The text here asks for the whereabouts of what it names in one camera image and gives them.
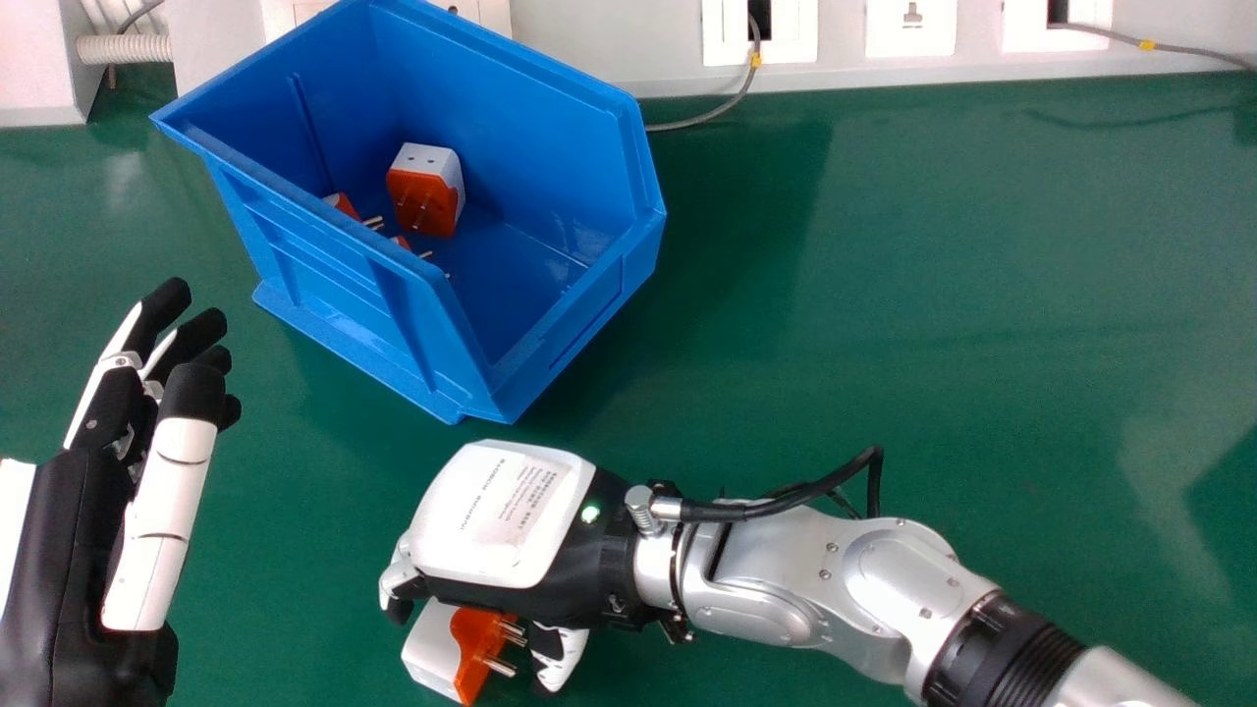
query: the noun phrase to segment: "black plug in socket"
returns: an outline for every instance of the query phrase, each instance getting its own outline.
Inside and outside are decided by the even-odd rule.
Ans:
[[[1047,24],[1070,21],[1070,0],[1047,0]]]
[[[773,38],[773,10],[771,0],[747,0],[747,14],[754,18],[759,25],[759,39],[768,42]],[[754,40],[755,35],[747,24],[747,39]]]

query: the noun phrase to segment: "blue plastic bin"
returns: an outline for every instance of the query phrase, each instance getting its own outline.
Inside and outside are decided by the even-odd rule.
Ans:
[[[254,301],[450,424],[513,423],[655,267],[636,101],[422,0],[339,3],[153,121],[205,160]],[[321,200],[393,228],[402,142],[463,162],[455,237],[415,244],[431,262]]]

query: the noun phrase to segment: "robotic hand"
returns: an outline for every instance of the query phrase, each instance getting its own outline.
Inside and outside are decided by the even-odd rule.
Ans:
[[[0,704],[158,707],[175,686],[166,624],[219,431],[226,320],[181,279],[141,299],[104,347],[50,460],[0,460]]]
[[[881,458],[874,447],[759,501],[699,503],[670,482],[630,487],[566,452],[469,444],[398,540],[381,609],[405,621],[429,599],[402,659],[417,682],[464,704],[483,668],[514,674],[497,650],[517,635],[515,616],[532,620],[534,688],[549,693],[590,629],[660,621],[672,642],[693,640],[693,624],[822,650],[929,707],[1194,704],[1017,605],[930,528],[877,517]],[[835,489],[865,468],[869,518],[859,520]],[[807,507],[822,494],[852,518]],[[479,634],[464,613],[488,616]]]

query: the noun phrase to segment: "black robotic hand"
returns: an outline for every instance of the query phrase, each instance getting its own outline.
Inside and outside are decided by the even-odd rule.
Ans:
[[[0,460],[0,704],[157,707],[175,687],[166,624],[220,430],[226,320],[172,278],[141,299],[88,379],[63,450]]]

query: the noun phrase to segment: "green table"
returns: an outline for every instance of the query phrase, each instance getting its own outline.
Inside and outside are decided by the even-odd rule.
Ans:
[[[168,74],[121,79],[85,128],[0,132],[0,450],[53,454],[165,277],[228,312],[245,416],[172,611],[172,704],[444,704],[406,676],[376,579],[432,474],[484,437],[694,496],[881,443],[887,513],[1198,701],[1252,704],[1251,77],[755,96],[654,136],[659,269],[512,428],[445,426],[253,306],[209,179],[146,118]],[[522,679],[483,696],[530,701]],[[559,703],[733,701],[908,704],[821,654],[655,630],[596,635]]]

